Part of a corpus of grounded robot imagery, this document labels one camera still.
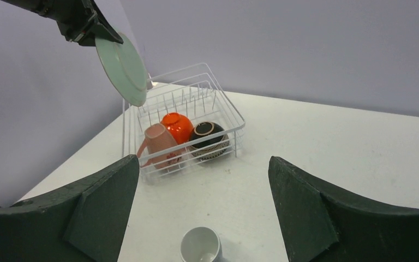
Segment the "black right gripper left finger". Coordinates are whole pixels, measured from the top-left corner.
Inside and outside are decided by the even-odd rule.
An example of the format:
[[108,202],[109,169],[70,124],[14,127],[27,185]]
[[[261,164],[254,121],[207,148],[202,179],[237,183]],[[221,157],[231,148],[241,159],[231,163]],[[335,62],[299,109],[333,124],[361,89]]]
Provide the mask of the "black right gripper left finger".
[[128,155],[0,207],[0,261],[117,261],[138,180],[138,158]]

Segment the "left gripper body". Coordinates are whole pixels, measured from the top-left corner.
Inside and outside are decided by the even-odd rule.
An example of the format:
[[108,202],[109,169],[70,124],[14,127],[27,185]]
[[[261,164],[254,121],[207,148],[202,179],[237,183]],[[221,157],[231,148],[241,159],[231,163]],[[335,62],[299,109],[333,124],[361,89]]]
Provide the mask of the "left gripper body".
[[57,21],[61,34],[80,46],[95,46],[94,28],[98,22],[95,1],[64,1],[62,18]]

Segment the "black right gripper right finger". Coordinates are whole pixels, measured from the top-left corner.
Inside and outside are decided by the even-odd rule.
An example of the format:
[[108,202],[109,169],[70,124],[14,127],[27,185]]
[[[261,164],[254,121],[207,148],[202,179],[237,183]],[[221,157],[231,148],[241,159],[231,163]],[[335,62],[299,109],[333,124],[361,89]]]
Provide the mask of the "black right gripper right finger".
[[289,261],[419,261],[419,209],[366,198],[276,156],[268,179]]

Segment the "orange bowl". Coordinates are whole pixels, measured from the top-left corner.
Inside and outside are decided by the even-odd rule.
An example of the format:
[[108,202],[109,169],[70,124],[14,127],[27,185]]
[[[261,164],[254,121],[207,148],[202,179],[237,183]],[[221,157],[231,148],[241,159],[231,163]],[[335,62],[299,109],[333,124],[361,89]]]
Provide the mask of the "orange bowl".
[[194,126],[190,119],[177,112],[166,114],[160,121],[180,145],[189,141]]

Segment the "black patterned bowl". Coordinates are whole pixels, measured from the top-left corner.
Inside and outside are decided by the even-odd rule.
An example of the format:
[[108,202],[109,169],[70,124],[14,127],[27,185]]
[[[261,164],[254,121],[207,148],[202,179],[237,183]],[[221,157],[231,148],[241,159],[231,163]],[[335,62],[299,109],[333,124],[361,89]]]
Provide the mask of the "black patterned bowl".
[[225,129],[217,123],[211,121],[200,122],[191,131],[189,142],[200,138],[205,138],[205,140],[194,143],[188,147],[191,155],[199,160],[209,160],[225,153],[230,146],[227,134],[208,138],[208,136],[223,132],[224,130]]

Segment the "pink floral mug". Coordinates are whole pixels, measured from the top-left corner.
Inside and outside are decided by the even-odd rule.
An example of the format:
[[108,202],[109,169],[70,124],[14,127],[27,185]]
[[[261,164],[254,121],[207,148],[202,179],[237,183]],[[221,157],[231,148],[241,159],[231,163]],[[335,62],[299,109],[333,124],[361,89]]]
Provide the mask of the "pink floral mug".
[[168,153],[163,153],[163,150],[167,150],[178,145],[175,138],[163,124],[156,123],[148,127],[144,134],[145,138],[136,153],[137,157],[140,158],[145,149],[147,149],[148,154],[154,154],[158,152],[160,152],[160,154],[156,157],[150,158],[145,164],[140,166],[141,168],[151,164],[153,164],[156,169],[162,169],[171,166],[175,167],[176,164],[183,160],[183,148],[170,151]]

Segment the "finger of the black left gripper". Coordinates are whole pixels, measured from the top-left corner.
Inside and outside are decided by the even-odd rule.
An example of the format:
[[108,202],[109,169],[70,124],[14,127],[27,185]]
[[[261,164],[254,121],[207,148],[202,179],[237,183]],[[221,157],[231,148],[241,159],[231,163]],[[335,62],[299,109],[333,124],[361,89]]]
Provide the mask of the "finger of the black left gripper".
[[92,0],[92,8],[95,11],[94,25],[92,26],[92,33],[97,38],[102,38],[118,44],[123,44],[124,41],[118,32],[107,22],[107,19],[100,11],[96,2]]

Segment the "light green floral plate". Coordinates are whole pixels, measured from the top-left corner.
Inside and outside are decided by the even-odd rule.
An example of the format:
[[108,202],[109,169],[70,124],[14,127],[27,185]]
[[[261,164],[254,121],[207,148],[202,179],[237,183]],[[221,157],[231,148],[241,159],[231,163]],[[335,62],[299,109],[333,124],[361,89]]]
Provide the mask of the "light green floral plate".
[[123,43],[97,37],[95,48],[110,82],[130,105],[141,107],[147,99],[148,72],[134,44],[119,32]]

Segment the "white blue-handled cup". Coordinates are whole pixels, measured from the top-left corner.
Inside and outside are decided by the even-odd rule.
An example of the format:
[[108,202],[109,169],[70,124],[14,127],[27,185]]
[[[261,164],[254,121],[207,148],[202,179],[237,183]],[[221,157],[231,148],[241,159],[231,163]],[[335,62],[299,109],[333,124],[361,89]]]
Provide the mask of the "white blue-handled cup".
[[215,230],[199,226],[188,230],[180,244],[182,261],[223,261],[223,249]]

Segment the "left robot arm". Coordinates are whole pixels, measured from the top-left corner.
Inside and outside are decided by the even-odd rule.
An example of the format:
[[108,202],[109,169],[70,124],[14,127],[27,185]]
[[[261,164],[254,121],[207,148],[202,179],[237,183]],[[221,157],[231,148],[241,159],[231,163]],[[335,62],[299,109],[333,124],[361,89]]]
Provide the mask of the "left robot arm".
[[122,37],[107,22],[93,0],[5,0],[13,6],[52,19],[66,41],[94,46],[95,39],[123,44]]

